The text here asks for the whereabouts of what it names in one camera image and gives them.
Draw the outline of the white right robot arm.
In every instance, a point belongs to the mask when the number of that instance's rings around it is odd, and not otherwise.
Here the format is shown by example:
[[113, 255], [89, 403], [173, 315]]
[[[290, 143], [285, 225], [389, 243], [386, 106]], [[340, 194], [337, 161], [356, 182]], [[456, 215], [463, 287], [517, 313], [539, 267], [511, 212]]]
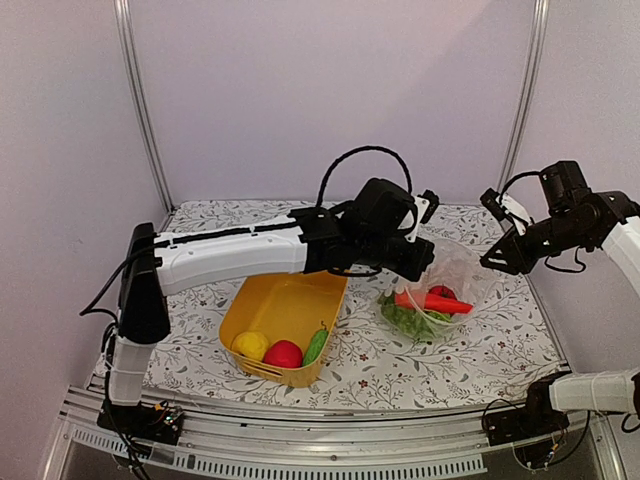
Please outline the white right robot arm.
[[[510, 275], [530, 273], [538, 261], [565, 251], [603, 251], [633, 288], [639, 286], [639, 205], [621, 191], [595, 192], [579, 164], [560, 160], [533, 172], [543, 190], [548, 218], [534, 221], [505, 190], [487, 189], [482, 205], [509, 228], [481, 257], [483, 267]], [[639, 412], [636, 369], [576, 374], [558, 372], [533, 382], [517, 427], [537, 436], [556, 412]]]

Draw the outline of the orange toy carrot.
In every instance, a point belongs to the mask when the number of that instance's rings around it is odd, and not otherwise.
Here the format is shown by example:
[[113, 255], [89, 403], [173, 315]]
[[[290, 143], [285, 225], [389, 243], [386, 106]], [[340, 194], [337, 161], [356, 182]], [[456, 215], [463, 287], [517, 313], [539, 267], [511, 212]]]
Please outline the orange toy carrot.
[[402, 308], [436, 311], [452, 315], [469, 314], [473, 309], [472, 305], [454, 298], [442, 297], [431, 293], [413, 295], [408, 291], [395, 294], [394, 303]]

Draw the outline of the red toy tomato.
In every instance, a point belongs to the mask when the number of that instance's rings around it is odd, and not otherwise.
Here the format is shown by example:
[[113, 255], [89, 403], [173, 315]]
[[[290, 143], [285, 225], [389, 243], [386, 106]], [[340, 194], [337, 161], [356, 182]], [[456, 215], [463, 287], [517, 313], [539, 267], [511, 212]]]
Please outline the red toy tomato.
[[432, 295], [437, 295], [439, 297], [443, 297], [443, 298], [449, 298], [449, 299], [453, 299], [456, 300], [457, 296], [455, 294], [455, 292], [450, 289], [449, 287], [445, 286], [445, 285], [436, 285], [433, 286], [429, 289], [429, 293]]

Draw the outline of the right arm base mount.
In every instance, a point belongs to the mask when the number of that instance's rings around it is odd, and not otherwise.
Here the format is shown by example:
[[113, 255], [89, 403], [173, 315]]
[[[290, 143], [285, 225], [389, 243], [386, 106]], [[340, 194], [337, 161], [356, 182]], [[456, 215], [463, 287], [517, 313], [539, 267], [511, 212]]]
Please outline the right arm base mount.
[[505, 399], [492, 401], [484, 410], [481, 426], [491, 446], [530, 440], [548, 435], [536, 444], [516, 447], [516, 460], [537, 470], [549, 467], [570, 425], [568, 415], [551, 405], [549, 387], [565, 372], [552, 373], [531, 383], [522, 406]]

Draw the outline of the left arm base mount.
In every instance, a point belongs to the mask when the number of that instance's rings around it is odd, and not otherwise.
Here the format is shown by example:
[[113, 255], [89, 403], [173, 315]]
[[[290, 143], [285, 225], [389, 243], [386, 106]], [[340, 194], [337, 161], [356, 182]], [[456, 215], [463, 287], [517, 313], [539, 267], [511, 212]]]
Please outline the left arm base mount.
[[97, 425], [126, 439], [141, 439], [176, 446], [184, 423], [184, 410], [163, 401], [154, 406], [116, 406], [104, 401]]

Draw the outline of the green toy broccoli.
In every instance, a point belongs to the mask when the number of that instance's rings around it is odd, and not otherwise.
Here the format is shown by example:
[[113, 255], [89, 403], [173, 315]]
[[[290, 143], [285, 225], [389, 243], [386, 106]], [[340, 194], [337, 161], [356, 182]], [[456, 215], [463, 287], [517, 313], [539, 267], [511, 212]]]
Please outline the green toy broccoli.
[[381, 316], [387, 322], [415, 341], [435, 340], [452, 325], [449, 314], [397, 306], [392, 296], [381, 295], [377, 304]]

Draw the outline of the clear zip top bag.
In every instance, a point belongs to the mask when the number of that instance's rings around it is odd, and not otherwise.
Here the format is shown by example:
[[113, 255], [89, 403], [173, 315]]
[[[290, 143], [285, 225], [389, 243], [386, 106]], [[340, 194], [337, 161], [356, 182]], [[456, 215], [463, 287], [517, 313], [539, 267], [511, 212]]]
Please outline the clear zip top bag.
[[[472, 315], [480, 310], [496, 281], [496, 274], [480, 265], [480, 256], [477, 253], [453, 240], [437, 239], [435, 260], [427, 267], [420, 280], [407, 283], [397, 279], [381, 295], [394, 298], [395, 294], [405, 291], [413, 295], [422, 295], [429, 293], [429, 289], [433, 286], [445, 285], [455, 292], [456, 300], [473, 306], [469, 314], [449, 314], [452, 325], [442, 336], [435, 339], [437, 340], [470, 320]], [[378, 316], [386, 321], [380, 314], [377, 301], [376, 308]]]

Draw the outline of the red toy apple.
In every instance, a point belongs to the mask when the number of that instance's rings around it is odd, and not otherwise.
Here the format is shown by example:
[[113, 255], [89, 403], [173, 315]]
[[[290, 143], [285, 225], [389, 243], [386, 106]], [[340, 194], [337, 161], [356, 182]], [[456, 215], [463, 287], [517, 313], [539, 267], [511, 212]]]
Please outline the red toy apple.
[[293, 342], [280, 340], [265, 353], [262, 362], [285, 369], [297, 369], [303, 364], [303, 353]]

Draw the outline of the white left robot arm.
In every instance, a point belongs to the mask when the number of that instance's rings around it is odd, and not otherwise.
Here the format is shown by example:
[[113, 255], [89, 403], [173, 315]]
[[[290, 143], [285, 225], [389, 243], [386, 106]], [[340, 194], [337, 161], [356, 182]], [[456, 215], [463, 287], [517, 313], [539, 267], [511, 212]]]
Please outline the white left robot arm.
[[114, 273], [121, 286], [107, 386], [111, 419], [128, 434], [148, 426], [139, 402], [151, 354], [171, 330], [167, 297], [263, 274], [363, 277], [389, 270], [416, 282], [434, 260], [433, 243], [418, 231], [438, 206], [430, 190], [414, 196], [372, 178], [353, 200], [298, 208], [261, 223], [188, 235], [138, 225]]

